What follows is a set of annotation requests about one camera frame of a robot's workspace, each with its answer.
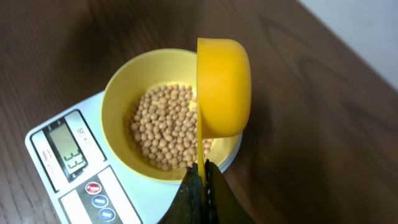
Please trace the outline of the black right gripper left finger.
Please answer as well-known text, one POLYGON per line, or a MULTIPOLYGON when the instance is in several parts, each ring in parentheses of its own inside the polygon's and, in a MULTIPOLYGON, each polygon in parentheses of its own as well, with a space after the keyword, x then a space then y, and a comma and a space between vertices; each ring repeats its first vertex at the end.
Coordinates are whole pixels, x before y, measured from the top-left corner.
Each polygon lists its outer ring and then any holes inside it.
POLYGON ((203 185, 198 175, 198 165, 186 167, 186 173, 174 199, 158 224, 199 224, 201 223, 201 200, 203 185))

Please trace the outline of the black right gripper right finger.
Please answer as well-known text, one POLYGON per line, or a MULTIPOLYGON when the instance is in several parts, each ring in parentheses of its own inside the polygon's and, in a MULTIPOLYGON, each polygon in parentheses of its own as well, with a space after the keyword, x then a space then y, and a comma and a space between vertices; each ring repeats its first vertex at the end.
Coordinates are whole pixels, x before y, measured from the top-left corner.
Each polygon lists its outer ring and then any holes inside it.
POLYGON ((205 174, 205 223, 254 224, 255 221, 238 202, 218 166, 208 159, 205 174))

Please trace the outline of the yellow plastic measuring scoop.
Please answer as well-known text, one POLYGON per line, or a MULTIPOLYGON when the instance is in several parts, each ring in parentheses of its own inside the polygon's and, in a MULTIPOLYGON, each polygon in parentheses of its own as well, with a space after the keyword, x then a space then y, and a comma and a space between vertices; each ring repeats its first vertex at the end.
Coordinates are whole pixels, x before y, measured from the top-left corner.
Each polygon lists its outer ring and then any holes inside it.
POLYGON ((220 140, 210 159, 220 165, 235 156, 251 109, 251 68, 244 47, 231 39, 197 40, 198 174, 208 177, 202 141, 220 140))

